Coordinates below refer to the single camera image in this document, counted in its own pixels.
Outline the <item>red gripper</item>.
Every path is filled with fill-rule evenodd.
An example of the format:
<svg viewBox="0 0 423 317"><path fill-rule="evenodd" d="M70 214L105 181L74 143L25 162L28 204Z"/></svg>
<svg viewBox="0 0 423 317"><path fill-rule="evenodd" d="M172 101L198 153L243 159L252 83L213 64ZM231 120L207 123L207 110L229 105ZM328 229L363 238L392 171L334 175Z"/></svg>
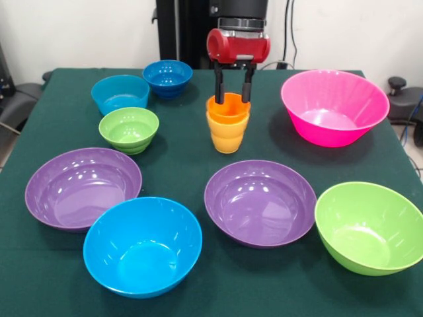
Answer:
<svg viewBox="0 0 423 317"><path fill-rule="evenodd" d="M247 32L214 28L209 31L206 47L215 73L215 102L224 103L223 66L247 61L242 87L242 102L250 102L254 65L266 60L270 39L262 32Z"/></svg>

